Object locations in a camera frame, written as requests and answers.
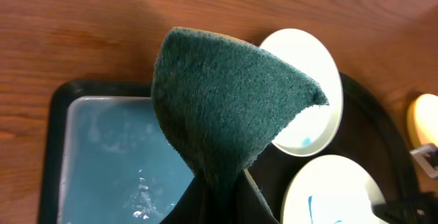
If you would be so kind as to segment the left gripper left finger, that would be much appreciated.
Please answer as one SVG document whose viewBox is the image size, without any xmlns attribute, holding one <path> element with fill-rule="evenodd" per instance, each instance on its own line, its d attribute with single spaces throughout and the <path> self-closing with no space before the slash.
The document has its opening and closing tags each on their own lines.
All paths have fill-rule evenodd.
<svg viewBox="0 0 438 224">
<path fill-rule="evenodd" d="M 196 174 L 171 212 L 160 224 L 206 224 L 211 191 L 203 174 Z"/>
</svg>

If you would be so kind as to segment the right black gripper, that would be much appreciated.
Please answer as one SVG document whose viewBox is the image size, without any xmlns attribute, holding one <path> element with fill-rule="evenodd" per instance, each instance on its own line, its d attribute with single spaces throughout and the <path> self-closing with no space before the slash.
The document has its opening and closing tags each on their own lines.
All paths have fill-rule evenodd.
<svg viewBox="0 0 438 224">
<path fill-rule="evenodd" d="M 372 206 L 373 214 L 389 224 L 437 224 L 437 196 L 424 192 L 410 199 L 401 199 Z"/>
</svg>

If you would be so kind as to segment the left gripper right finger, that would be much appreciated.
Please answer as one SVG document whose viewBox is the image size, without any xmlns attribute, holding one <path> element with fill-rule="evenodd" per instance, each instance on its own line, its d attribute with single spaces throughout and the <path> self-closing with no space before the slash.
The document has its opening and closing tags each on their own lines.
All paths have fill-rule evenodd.
<svg viewBox="0 0 438 224">
<path fill-rule="evenodd" d="M 247 169 L 235 182 L 231 210 L 232 224 L 279 224 Z"/>
</svg>

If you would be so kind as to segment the yellow plate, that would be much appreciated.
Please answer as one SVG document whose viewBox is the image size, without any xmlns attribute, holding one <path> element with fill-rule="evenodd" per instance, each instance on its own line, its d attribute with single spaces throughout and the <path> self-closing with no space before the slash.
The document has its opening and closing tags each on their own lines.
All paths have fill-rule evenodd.
<svg viewBox="0 0 438 224">
<path fill-rule="evenodd" d="M 407 131 L 414 149 L 423 145 L 437 146 L 437 95 L 422 94 L 407 110 Z"/>
</svg>

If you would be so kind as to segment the green yellow sponge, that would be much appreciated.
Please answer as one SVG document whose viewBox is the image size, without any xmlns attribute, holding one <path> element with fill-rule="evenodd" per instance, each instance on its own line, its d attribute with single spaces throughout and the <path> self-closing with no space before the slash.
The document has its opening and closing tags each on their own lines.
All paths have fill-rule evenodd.
<svg viewBox="0 0 438 224">
<path fill-rule="evenodd" d="M 164 38 L 151 97 L 167 140 L 220 197 L 297 114 L 329 102 L 315 80 L 275 55 L 182 27 Z"/>
</svg>

